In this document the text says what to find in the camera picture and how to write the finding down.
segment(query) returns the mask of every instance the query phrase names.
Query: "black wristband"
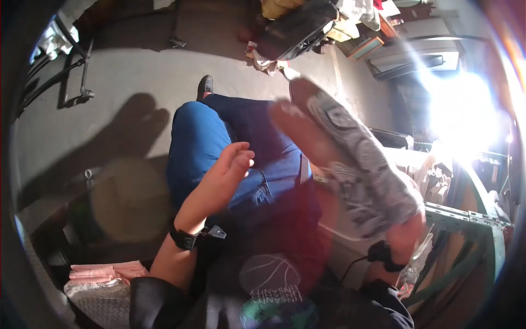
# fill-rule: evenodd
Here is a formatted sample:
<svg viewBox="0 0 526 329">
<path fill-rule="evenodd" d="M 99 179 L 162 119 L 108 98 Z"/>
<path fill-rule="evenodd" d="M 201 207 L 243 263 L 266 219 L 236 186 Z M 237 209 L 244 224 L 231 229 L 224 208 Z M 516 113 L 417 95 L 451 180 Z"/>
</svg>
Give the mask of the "black wristband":
<svg viewBox="0 0 526 329">
<path fill-rule="evenodd" d="M 175 245 L 183 250 L 192 250 L 196 245 L 203 243 L 208 237 L 224 240 L 227 234 L 221 227 L 214 225 L 212 228 L 206 226 L 197 234 L 189 234 L 185 231 L 176 229 L 173 225 L 170 227 L 170 237 L 174 240 Z"/>
</svg>

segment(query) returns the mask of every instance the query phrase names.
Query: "black bag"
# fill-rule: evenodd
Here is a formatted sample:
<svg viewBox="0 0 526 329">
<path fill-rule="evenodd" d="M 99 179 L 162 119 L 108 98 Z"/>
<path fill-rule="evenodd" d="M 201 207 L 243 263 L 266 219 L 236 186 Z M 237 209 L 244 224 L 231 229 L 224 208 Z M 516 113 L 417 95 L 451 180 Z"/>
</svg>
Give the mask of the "black bag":
<svg viewBox="0 0 526 329">
<path fill-rule="evenodd" d="M 338 10 L 330 0 L 312 0 L 267 25 L 259 36 L 258 52 L 273 61 L 288 61 L 318 45 L 322 29 L 336 19 Z"/>
</svg>

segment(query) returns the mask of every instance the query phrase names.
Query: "wrist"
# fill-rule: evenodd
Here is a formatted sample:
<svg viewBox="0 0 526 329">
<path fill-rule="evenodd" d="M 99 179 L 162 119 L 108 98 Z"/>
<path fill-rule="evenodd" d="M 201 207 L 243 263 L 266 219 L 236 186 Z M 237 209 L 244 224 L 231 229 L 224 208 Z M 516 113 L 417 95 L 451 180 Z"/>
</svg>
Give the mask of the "wrist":
<svg viewBox="0 0 526 329">
<path fill-rule="evenodd" d="M 413 250 L 409 251 L 393 251 L 391 250 L 392 262 L 399 265 L 406 265 L 411 261 Z"/>
<path fill-rule="evenodd" d="M 205 227 L 206 216 L 196 211 L 195 207 L 185 206 L 185 203 L 175 216 L 173 225 L 188 234 L 197 234 Z"/>
</svg>

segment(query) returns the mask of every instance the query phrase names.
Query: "blue jeans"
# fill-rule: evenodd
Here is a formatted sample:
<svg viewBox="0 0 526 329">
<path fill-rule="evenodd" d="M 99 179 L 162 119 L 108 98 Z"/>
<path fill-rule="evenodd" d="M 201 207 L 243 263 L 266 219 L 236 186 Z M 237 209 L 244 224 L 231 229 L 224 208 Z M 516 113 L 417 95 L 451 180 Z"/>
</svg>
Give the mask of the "blue jeans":
<svg viewBox="0 0 526 329">
<path fill-rule="evenodd" d="M 246 229 L 276 216 L 317 224 L 321 208 L 310 168 L 300 184 L 301 151 L 271 123 L 271 104 L 212 94 L 175 112 L 166 173 L 174 207 L 180 208 L 228 144 L 247 141 L 255 164 L 228 204 L 230 216 Z"/>
</svg>

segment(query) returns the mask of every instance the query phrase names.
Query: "red cloth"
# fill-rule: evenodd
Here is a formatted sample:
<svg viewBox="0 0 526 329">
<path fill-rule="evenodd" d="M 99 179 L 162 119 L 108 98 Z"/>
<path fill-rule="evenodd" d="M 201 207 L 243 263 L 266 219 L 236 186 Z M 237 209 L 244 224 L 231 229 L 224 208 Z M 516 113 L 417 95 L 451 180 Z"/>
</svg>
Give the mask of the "red cloth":
<svg viewBox="0 0 526 329">
<path fill-rule="evenodd" d="M 379 11 L 383 10 L 382 0 L 372 0 L 372 5 L 376 7 L 376 9 L 378 9 Z"/>
</svg>

